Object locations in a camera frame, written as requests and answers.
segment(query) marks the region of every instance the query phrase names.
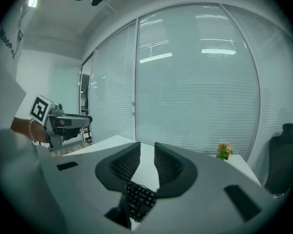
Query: white blinds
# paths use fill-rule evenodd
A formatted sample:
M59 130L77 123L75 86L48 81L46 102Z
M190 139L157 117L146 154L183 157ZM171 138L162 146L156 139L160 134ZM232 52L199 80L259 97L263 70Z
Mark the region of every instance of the white blinds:
M94 143L114 135L133 138L134 36L135 26L130 26L95 51L89 99Z
M293 123L293 60L284 33L271 22L228 7L240 25L256 63L261 96L258 132L248 164L263 184L269 168L269 140Z
M222 8L171 8L141 18L136 61L136 137L216 154L230 142L246 157L257 129L258 79L238 29Z

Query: white t-shirt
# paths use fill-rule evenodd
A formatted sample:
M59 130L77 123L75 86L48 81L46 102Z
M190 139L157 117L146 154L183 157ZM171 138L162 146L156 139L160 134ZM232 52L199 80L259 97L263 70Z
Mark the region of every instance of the white t-shirt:
M17 0L0 24L0 129L10 128L26 95L15 81L23 46L21 11L24 1Z

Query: ceiling light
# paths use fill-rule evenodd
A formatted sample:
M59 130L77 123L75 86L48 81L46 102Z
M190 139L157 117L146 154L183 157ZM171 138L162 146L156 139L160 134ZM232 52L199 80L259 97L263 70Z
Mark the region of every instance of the ceiling light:
M29 1L28 1L28 6L29 6L29 7L34 7L34 8L36 8L36 7L37 7L37 2L38 2L38 0L29 0Z
M233 40L224 40L224 39L200 39L201 41L230 41L234 42Z
M215 15L195 16L195 18L220 18L220 19L226 19L226 20L228 20L227 17L224 17L224 16L215 16Z
M157 59L161 59L161 58L165 58L165 57L171 57L171 56L172 56L171 53L166 53L166 54L162 54L162 55L158 55L158 56L154 56L154 57L145 58L145 59L140 60L139 62L144 63L144 62L147 62L147 61L157 60Z
M225 55L234 55L236 51L234 50L225 50L225 49L202 49L202 54L225 54Z

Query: black office chair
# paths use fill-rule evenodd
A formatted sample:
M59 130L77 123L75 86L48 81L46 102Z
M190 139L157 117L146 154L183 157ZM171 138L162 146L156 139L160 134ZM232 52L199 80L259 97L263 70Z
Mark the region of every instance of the black office chair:
M293 124L282 126L279 137L269 142L269 175L265 188L273 195L287 192L293 180Z

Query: hand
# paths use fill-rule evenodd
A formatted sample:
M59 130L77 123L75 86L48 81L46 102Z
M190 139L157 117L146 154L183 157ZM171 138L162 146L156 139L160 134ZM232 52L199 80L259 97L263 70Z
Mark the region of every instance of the hand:
M47 139L47 134L45 133L43 126L36 121L31 124L31 132L36 141L41 143L49 143Z

